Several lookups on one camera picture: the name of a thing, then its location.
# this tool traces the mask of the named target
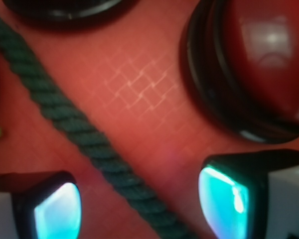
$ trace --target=red dome button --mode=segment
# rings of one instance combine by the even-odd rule
[[[299,124],[299,0],[229,0],[223,44],[242,87]]]

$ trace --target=red fabric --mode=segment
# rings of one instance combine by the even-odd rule
[[[211,124],[193,105],[179,68],[179,40],[197,0],[140,0],[109,24],[75,31],[35,27],[0,0],[64,93],[201,237],[210,234],[198,200],[201,164],[215,153],[299,149],[247,142]],[[0,55],[0,173],[68,170],[83,202],[80,238],[157,238],[80,154],[44,119]]]

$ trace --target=red surface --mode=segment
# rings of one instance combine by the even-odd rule
[[[269,110],[299,123],[299,0],[232,0],[223,23],[239,81]]]
[[[179,68],[179,40],[197,0],[140,0],[109,24],[56,31],[22,21],[0,1],[64,93],[116,150],[201,237],[201,164],[215,153],[272,148],[214,127],[190,101]],[[0,55],[0,173],[65,169],[82,194],[81,238],[157,238],[63,134],[44,119]]]

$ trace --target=green rope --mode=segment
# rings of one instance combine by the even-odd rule
[[[134,174],[104,134],[91,125],[87,117],[63,95],[24,39],[1,19],[0,52],[10,63],[10,69],[28,88],[32,100],[39,104],[42,115],[90,158],[94,167],[103,173],[105,179],[161,238],[197,238],[174,213],[167,210],[155,191]]]

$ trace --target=glowing cyan light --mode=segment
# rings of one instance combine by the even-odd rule
[[[218,238],[247,238],[249,193],[245,186],[207,166],[199,175],[199,199]]]
[[[38,239],[76,239],[81,226],[81,198],[65,183],[34,209]]]

